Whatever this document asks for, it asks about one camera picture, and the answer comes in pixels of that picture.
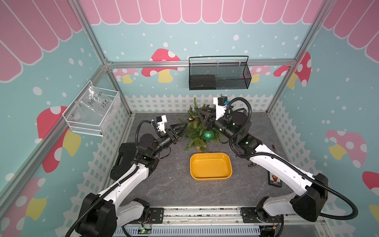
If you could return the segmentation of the small green christmas tree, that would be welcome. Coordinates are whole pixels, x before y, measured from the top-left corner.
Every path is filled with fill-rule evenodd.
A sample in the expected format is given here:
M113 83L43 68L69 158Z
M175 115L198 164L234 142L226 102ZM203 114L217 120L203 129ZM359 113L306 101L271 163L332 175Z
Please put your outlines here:
M185 138L188 140L188 144L184 147L185 151L195 149L198 153L206 153L207 145L211 142L219 144L219 133L213 128L215 137L211 141L205 141L202 139L202 133L206 128L201 124L200 119L196 113L197 109L200 109L196 97L193 99L193 106L190 106L187 112L187 118L194 117L194 121L188 120L187 131Z

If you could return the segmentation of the green glitter ball ornament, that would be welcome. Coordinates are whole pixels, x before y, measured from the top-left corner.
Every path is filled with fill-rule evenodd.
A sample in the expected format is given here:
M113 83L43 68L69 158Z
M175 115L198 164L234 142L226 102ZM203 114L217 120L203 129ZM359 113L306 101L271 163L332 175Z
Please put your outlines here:
M205 141L211 141L215 137L213 130L204 130L202 133L202 139Z

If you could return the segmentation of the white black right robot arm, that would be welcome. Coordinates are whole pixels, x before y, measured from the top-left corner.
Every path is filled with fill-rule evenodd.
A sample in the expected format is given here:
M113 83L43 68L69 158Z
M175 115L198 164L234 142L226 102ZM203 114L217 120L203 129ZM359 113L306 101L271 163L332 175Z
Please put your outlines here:
M312 183L312 174L299 168L292 168L286 160L278 157L262 141L249 134L251 121L246 109L231 112L228 118L217 112L221 107L202 107L196 111L206 128L214 128L226 136L237 155L246 156L251 162L276 175L292 189L292 193L279 197L263 197L255 207L254 215L260 222L270 217L297 214L303 219L315 222L328 199L328 192Z

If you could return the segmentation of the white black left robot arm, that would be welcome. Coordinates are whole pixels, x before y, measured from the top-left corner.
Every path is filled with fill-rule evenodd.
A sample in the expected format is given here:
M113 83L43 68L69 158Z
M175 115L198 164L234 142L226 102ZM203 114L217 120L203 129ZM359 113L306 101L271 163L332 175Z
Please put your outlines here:
M160 161L160 152L179 142L185 135L187 126L187 122L173 124L165 132L158 131L158 138L149 133L140 136L136 132L136 153L131 160L131 167L108 188L98 194L90 193L84 198L79 216L66 236L76 232L82 237L111 237L117 229L130 222L148 222L148 202L135 198L128 205L121 203L139 183L153 173Z

